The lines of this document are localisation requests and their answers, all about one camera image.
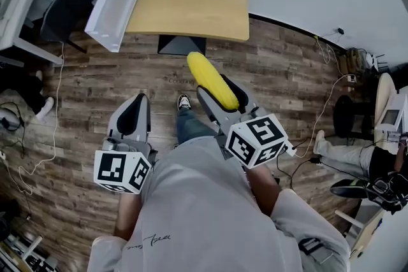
white cube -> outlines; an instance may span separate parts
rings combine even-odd
[[[272,113],[232,125],[226,148],[249,169],[274,159],[288,135]]]
[[[94,182],[113,192],[140,194],[151,168],[140,152],[96,151]]]

sneaker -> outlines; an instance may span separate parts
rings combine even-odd
[[[47,115],[48,112],[51,111],[52,107],[54,106],[54,99],[52,97],[49,97],[45,101],[44,107],[41,109],[39,113],[36,114],[37,119],[42,122],[44,117]]]
[[[314,140],[314,146],[313,146],[313,153],[318,154],[318,155],[320,153],[319,153],[319,150],[317,149],[317,146],[321,140],[324,140],[324,131],[322,130],[317,132],[316,138]]]
[[[37,71],[36,72],[36,78],[38,78],[41,82],[43,81],[43,72],[42,71]]]
[[[187,94],[181,94],[178,97],[177,108],[180,111],[182,108],[191,109],[190,97]]]

stool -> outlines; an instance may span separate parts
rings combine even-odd
[[[372,117],[375,105],[372,103],[354,103],[349,96],[340,96],[333,112],[335,133],[340,138],[359,138],[374,141]],[[361,132],[353,132],[354,116],[364,116]]]

chair leg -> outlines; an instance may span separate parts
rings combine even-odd
[[[84,54],[87,53],[87,51],[83,48],[81,48],[80,46],[76,45],[74,42],[72,42],[71,40],[67,40],[67,44],[69,44],[71,47],[74,47],[75,49],[77,49],[78,51],[83,52]]]

black and white sneaker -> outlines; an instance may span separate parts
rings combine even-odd
[[[191,110],[190,97],[187,94],[180,94],[177,101],[177,108],[180,111],[182,108],[187,108]]]

